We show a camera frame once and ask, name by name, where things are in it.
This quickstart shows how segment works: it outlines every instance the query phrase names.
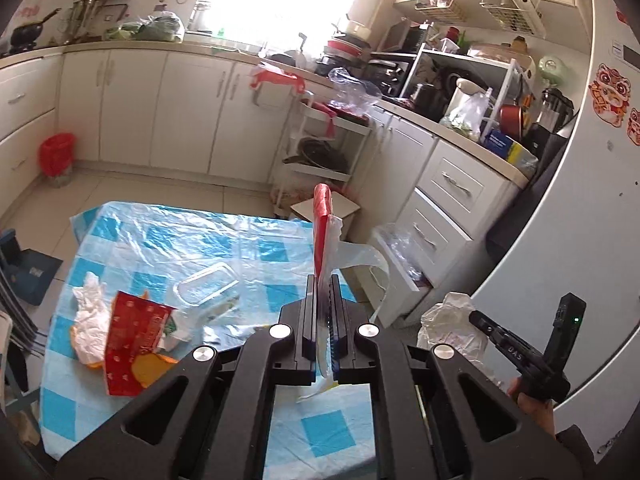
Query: countertop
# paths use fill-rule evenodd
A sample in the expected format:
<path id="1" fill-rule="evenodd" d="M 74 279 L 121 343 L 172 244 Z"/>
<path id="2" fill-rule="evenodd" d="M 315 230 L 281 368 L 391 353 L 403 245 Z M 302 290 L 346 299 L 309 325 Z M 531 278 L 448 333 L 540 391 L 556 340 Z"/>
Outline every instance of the countertop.
<path id="1" fill-rule="evenodd" d="M 139 48 L 143 50 L 167 50 L 169 52 L 182 52 L 187 54 L 199 54 L 201 56 L 214 56 L 221 57 L 223 59 L 229 59 L 232 61 L 240 61 L 244 63 L 260 64 L 263 60 L 257 56 L 251 56 L 249 54 L 243 54 L 242 52 L 228 52 L 220 50 L 218 48 L 203 45 L 201 43 L 164 43 L 162 41 L 97 41 L 95 43 L 79 43 L 66 46 L 54 46 L 50 48 L 39 48 L 30 52 L 23 52 L 22 54 L 15 54 L 14 56 L 8 56 L 0 59 L 0 69 L 13 64 L 28 61 L 30 59 L 37 59 L 45 56 L 55 56 L 64 54 L 65 52 L 80 52 L 83 50 L 102 50 L 111 48 Z M 327 78 L 308 72 L 307 70 L 301 70 L 289 65 L 277 63 L 274 61 L 268 61 L 270 64 L 279 66 L 288 72 L 295 73 L 302 76 L 305 80 L 311 81 L 316 84 L 321 84 L 327 87 L 331 87 L 331 83 Z M 485 163 L 492 170 L 500 173 L 503 177 L 509 179 L 520 189 L 523 189 L 529 182 L 527 178 L 520 173 L 520 171 L 509 164 L 506 160 L 503 160 L 495 153 L 484 149 L 479 144 L 476 144 L 472 140 L 457 134 L 453 130 L 449 130 L 447 127 L 442 126 L 430 119 L 422 117 L 412 111 L 399 107 L 395 104 L 380 101 L 378 106 L 385 110 L 402 117 L 403 119 L 418 124 L 418 126 L 429 130 L 438 137 L 443 138 L 447 142 L 459 147 L 464 152 L 469 153 L 476 159 Z"/>

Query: plastic table cover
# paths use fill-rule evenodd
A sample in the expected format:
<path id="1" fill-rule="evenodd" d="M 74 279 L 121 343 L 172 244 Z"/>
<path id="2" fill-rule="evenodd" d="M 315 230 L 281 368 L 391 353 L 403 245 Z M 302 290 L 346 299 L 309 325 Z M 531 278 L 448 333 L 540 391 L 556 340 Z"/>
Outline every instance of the plastic table cover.
<path id="1" fill-rule="evenodd" d="M 201 341 L 220 349 L 236 346 L 253 326 L 277 322 L 280 307 L 304 296 L 306 277 L 313 273 L 309 222 L 124 202 L 109 202 L 71 221 L 79 249 L 51 320 L 40 389 L 42 438 L 56 459 L 130 400 L 108 396 L 102 371 L 80 364 L 70 345 L 77 309 L 72 288 L 83 284 L 88 271 L 106 283 L 106 301 L 118 290 L 148 290 L 152 300 L 192 314 L 194 307 L 177 297 L 174 285 L 184 287 L 197 272 L 228 264 L 239 282 L 225 292 L 230 301 L 213 320 L 207 313 L 198 319 L 206 326 L 179 344 L 171 352 L 175 357 Z M 340 283 L 343 296 L 353 300 L 341 275 Z M 179 296 L 205 298 L 209 292 L 190 289 Z M 263 478 L 317 479 L 372 470 L 368 385 L 338 386 L 296 402 L 299 394 L 298 387 L 277 389 Z"/>

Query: tile floor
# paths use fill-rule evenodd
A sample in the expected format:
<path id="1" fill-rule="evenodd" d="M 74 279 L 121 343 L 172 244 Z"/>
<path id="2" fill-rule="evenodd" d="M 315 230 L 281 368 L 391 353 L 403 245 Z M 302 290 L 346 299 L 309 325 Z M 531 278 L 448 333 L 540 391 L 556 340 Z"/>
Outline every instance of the tile floor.
<path id="1" fill-rule="evenodd" d="M 21 248 L 51 254 L 63 261 L 42 304 L 27 306 L 31 318 L 43 332 L 49 330 L 60 290 L 78 249 L 69 217 L 111 200 L 273 216 L 267 193 L 198 182 L 80 169 L 74 170 L 68 186 L 55 189 L 47 182 L 40 183 L 2 222 L 2 228 L 15 229 Z M 42 360 L 30 356 L 27 364 L 30 387 L 34 387 L 40 383 Z"/>

